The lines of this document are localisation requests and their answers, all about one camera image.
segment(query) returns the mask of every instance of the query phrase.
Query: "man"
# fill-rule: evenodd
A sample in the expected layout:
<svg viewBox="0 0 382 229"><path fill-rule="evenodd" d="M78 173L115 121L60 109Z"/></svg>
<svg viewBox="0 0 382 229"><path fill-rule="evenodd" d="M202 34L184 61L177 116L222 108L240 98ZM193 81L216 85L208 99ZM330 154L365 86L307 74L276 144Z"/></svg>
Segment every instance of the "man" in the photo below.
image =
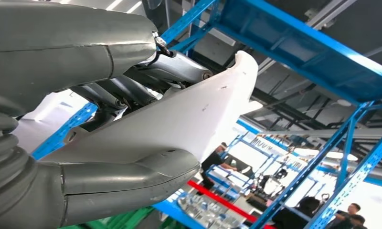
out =
<svg viewBox="0 0 382 229"><path fill-rule="evenodd" d="M311 218L319 204L320 201L314 197L304 197L295 209ZM272 227L276 229L303 229L308 223L308 221L287 208L277 212L272 221L274 222Z"/></svg>
<svg viewBox="0 0 382 229"><path fill-rule="evenodd" d="M336 217L329 224L327 224L325 229L332 229L335 226L338 226L340 223L350 220L350 216L357 214L357 212L359 212L360 210L361 207L358 204L352 203L347 208L347 212L337 211L337 213L335 214Z"/></svg>
<svg viewBox="0 0 382 229"><path fill-rule="evenodd" d="M214 182L207 176L206 172L208 171L208 169L212 166L212 165L217 165L217 166L221 166L223 168L226 168L226 169L231 169L233 171L237 171L237 168L235 167L232 167L228 164L225 164L222 160L222 158L219 156L219 154L223 153L226 149L227 149L227 144L225 142L222 142L212 153L211 155L209 155L209 157L204 161L202 162L201 164L201 168L202 168L202 178L203 178L203 181L202 181L202 184L204 186L204 188L206 189L211 189L213 186L214 186Z"/></svg>
<svg viewBox="0 0 382 229"><path fill-rule="evenodd" d="M364 225L365 219L360 215L351 215L348 218L344 218L342 222L330 229L366 229Z"/></svg>

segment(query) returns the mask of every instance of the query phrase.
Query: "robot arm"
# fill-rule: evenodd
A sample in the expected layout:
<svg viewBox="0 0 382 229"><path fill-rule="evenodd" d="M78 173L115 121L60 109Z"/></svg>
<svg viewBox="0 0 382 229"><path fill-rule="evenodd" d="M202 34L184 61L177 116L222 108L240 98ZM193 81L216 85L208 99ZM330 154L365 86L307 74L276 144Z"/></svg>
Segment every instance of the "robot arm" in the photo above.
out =
<svg viewBox="0 0 382 229"><path fill-rule="evenodd" d="M201 84L212 73L164 49L155 31L138 15L0 1L0 228L53 229L152 205L221 142L221 128L248 102L257 64L240 53L242 66ZM144 88L176 82L196 85L157 102ZM10 134L12 117L66 88L97 104L99 119L35 161ZM124 105L133 111L106 124L106 112Z"/></svg>

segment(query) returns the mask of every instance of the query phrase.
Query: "green floor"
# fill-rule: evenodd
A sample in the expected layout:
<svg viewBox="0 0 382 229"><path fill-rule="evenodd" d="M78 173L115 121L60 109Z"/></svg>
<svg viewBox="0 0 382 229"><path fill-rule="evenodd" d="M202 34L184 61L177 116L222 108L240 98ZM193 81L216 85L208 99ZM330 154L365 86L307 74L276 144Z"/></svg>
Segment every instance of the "green floor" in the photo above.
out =
<svg viewBox="0 0 382 229"><path fill-rule="evenodd" d="M99 219L80 225L64 227L61 229L134 229L155 209L152 207L141 208L125 214L120 214L105 219ZM186 229L185 226L168 217L159 229Z"/></svg>

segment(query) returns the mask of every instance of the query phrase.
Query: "ceiling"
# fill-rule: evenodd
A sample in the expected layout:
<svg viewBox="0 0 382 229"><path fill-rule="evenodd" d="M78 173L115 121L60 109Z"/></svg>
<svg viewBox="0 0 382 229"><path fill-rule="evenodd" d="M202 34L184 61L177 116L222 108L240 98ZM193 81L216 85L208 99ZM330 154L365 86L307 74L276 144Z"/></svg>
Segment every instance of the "ceiling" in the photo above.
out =
<svg viewBox="0 0 382 229"><path fill-rule="evenodd" d="M68 4L82 5L106 9L116 0L53 0L54 2L68 2ZM115 11L127 12L138 2L138 7L132 13L147 16L163 33L168 28L168 20L173 24L181 17L184 11L191 7L191 0L168 0L155 9L148 7L148 1L153 0L117 0L119 3L113 8ZM376 62L382 64L382 0L342 0L342 4L351 1L349 7L334 17L327 27L321 31L348 47L369 55ZM308 12L316 15L327 6L330 0L267 0L267 2L286 11L303 22L310 20ZM201 21L207 21L208 13L204 13ZM177 37L175 42L188 37L188 30ZM233 64L234 54L237 50L251 53L258 63L262 63L266 56L251 50L243 44L233 41L217 31L211 31L194 48L192 58L210 68L220 72ZM304 77L290 70L280 63L269 67L258 75L256 89L252 99L264 105L277 103L269 108L251 112L244 116L252 124L271 130L317 130L336 128L339 122L344 121L354 106L342 106L335 94L319 86L311 86ZM359 128L382 127L382 111L373 112L366 116ZM327 139L311 139L324 142ZM353 154L364 157L374 143L354 144Z"/></svg>

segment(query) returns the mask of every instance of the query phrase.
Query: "red floor stripe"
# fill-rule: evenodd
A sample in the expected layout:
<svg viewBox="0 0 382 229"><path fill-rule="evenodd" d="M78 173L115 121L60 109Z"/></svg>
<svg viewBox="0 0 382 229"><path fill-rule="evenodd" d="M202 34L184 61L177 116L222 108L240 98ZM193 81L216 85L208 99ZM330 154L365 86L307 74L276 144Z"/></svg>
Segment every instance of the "red floor stripe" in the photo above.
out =
<svg viewBox="0 0 382 229"><path fill-rule="evenodd" d="M222 197L220 197L220 196L210 192L206 188L198 185L197 183L195 183L195 182L190 180L190 181L188 181L188 185L192 186L193 188L195 188L196 190L200 191L201 193L209 196L210 198L212 198L216 202L221 203L222 205L224 205L225 207L229 208L230 210L233 210L237 214L245 217L248 221L255 222L257 220L257 218L255 216L252 216L252 215L248 214L247 212L241 210L240 208L236 207L235 205L229 203L227 200L225 200Z"/></svg>

